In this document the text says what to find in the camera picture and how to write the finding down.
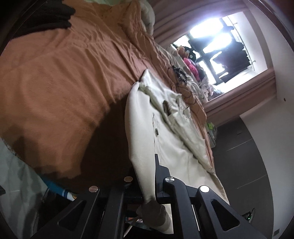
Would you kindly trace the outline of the floral patterned bed sheet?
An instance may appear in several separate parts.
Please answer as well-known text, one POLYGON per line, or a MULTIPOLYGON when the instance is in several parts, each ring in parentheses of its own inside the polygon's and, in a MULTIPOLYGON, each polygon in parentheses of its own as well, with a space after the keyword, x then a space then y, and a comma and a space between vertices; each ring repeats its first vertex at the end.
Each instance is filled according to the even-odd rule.
POLYGON ((163 48, 157 45, 157 47, 169 59, 171 65, 176 68, 176 72, 179 73, 179 76, 186 81, 186 85, 196 93, 201 103, 205 104, 224 94, 221 90, 209 83, 206 72, 198 63, 194 64, 199 72, 200 82, 196 81, 174 46, 170 45, 167 48, 163 48))

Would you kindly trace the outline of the dark hanging clothes outside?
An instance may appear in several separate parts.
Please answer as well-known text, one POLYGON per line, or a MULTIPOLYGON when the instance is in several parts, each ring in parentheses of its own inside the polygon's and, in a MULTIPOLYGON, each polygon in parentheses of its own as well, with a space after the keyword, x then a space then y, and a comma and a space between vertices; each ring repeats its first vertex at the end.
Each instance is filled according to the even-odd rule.
POLYGON ((189 44, 199 57, 195 63, 203 64, 212 76, 212 84, 230 81, 246 70, 250 57, 233 24, 223 18, 210 18, 194 26, 189 34, 189 44))

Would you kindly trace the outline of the brown black plush toy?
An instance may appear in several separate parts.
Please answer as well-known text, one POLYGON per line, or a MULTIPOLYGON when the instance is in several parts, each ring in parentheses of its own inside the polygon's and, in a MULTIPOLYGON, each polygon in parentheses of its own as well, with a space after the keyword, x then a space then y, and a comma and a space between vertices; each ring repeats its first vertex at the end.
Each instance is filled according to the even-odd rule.
POLYGON ((196 60, 195 53, 189 47, 178 46, 177 47, 177 52, 178 52, 178 54, 180 55, 181 58, 187 58, 187 59, 192 60, 193 62, 196 60))

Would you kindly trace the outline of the black folded clothes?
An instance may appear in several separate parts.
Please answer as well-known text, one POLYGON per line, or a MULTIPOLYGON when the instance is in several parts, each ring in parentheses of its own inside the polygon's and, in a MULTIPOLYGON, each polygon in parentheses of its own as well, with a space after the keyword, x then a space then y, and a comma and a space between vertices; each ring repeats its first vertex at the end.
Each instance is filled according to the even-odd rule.
POLYGON ((67 29, 76 10, 63 1, 46 1, 16 31, 13 38, 54 29, 67 29))

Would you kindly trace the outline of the pink cloth on sill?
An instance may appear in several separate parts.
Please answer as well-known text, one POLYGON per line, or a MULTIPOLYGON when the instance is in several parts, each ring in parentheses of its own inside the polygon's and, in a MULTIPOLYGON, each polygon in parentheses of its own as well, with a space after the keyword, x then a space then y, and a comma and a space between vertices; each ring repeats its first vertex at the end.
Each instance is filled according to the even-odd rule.
POLYGON ((195 77, 196 81, 200 82, 199 72, 195 66, 195 64, 188 58, 184 57, 184 63, 187 65, 193 76, 195 77))

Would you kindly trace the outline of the white bedside shelf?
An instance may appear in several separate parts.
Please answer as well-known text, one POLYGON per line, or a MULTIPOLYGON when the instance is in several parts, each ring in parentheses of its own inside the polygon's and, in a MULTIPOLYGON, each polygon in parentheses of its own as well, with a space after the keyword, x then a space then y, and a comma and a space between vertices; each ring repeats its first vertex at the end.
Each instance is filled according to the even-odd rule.
POLYGON ((214 148, 216 146, 217 127, 211 122, 207 122, 205 127, 210 140, 210 147, 214 148))

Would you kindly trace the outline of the orange-brown bed blanket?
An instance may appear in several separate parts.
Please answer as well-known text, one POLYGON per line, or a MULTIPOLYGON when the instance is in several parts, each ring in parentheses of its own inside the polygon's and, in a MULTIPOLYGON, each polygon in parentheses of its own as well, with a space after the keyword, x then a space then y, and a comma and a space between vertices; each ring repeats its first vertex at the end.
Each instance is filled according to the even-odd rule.
POLYGON ((125 107, 144 70, 183 95, 197 126, 206 114, 143 30, 137 1, 67 4, 69 29, 13 39, 1 55, 1 138, 36 173, 82 193, 131 170, 125 107))

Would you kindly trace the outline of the grey plush toy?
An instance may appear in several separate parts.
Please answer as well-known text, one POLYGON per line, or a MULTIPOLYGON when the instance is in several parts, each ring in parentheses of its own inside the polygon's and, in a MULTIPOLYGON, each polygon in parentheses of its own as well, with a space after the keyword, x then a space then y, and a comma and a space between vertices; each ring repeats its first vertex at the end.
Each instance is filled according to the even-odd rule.
POLYGON ((143 28, 149 35, 153 35, 155 24, 155 12, 148 1, 139 1, 141 6, 141 21, 143 28))

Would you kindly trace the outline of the cream white large garment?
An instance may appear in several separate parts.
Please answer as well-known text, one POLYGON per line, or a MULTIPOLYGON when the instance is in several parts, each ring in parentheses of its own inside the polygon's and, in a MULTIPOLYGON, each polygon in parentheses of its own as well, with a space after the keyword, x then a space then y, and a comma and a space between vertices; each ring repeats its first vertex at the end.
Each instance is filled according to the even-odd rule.
POLYGON ((143 223, 172 234, 171 207, 155 198, 155 166, 191 187, 207 185, 223 200, 225 190, 218 179, 211 148, 192 120, 181 94, 173 92, 150 70, 145 70, 127 99, 125 128, 129 158, 143 194, 137 213, 143 223))

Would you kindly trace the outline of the dark grey wardrobe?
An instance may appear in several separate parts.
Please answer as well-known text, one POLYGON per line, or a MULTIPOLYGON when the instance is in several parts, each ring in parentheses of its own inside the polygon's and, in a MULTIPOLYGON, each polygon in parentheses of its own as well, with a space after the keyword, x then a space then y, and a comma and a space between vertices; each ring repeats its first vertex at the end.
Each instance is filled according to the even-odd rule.
POLYGON ((212 149, 216 174, 231 207, 240 215, 255 211, 252 225, 266 238, 278 236, 274 230, 274 202, 262 156, 241 118, 217 128, 212 149))

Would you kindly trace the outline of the pink-brown curtain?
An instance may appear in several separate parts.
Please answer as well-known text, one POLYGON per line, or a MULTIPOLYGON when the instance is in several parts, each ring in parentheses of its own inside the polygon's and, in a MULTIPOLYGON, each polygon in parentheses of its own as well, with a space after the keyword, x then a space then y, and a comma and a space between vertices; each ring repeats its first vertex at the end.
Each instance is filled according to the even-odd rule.
POLYGON ((267 69, 242 85, 204 105, 207 121, 221 126, 259 103, 277 95, 274 69, 267 69))
POLYGON ((244 1, 149 1, 155 12, 153 37, 162 47, 188 33, 208 18, 221 18, 247 10, 244 1))

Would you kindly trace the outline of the right pink-brown curtain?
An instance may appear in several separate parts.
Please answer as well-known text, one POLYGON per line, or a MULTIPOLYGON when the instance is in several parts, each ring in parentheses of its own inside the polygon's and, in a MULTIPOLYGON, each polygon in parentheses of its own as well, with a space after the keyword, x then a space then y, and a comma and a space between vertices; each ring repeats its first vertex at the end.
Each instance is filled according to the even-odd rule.
POLYGON ((242 85, 204 105, 207 121, 221 126, 259 103, 277 95, 274 69, 267 69, 242 85))

